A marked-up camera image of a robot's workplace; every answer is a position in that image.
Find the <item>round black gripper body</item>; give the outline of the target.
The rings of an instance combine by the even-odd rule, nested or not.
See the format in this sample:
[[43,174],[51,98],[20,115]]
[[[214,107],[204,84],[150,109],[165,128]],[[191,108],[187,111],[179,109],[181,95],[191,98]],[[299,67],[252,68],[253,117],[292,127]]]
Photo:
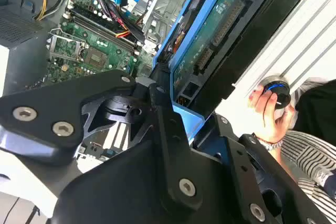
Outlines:
[[151,143],[117,155],[73,180],[61,193],[52,223],[250,223],[248,203],[230,172],[215,158],[190,151],[193,183],[202,202],[197,210],[161,199],[160,170]]

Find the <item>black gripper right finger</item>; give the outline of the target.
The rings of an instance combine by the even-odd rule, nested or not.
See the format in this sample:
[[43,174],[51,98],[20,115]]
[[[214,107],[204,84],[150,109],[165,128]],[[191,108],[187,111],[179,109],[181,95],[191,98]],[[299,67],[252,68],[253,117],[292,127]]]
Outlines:
[[231,124],[212,114],[196,136],[194,154],[214,161],[195,163],[211,196],[209,217],[222,223],[328,223],[325,215],[252,136],[236,137]]

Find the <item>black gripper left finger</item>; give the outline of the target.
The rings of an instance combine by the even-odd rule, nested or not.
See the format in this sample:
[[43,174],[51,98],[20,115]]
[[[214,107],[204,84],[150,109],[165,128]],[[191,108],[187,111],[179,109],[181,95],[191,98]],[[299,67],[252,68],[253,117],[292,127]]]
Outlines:
[[75,172],[75,157],[84,139],[121,120],[133,125],[133,139],[120,154],[153,144],[161,199],[197,210],[202,195],[193,183],[196,175],[181,165],[191,164],[191,149],[169,93],[120,70],[2,97],[2,185],[12,184],[15,193],[54,211],[63,190],[83,175]]

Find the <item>person's hand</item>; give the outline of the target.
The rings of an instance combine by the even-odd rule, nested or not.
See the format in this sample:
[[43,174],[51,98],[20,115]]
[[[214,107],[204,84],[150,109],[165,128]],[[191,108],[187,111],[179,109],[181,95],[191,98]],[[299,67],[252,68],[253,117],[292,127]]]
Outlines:
[[295,114],[291,104],[284,108],[281,117],[275,117],[277,95],[271,91],[263,92],[264,87],[258,86],[248,98],[248,109],[251,113],[253,132],[264,142],[275,144],[286,134]]

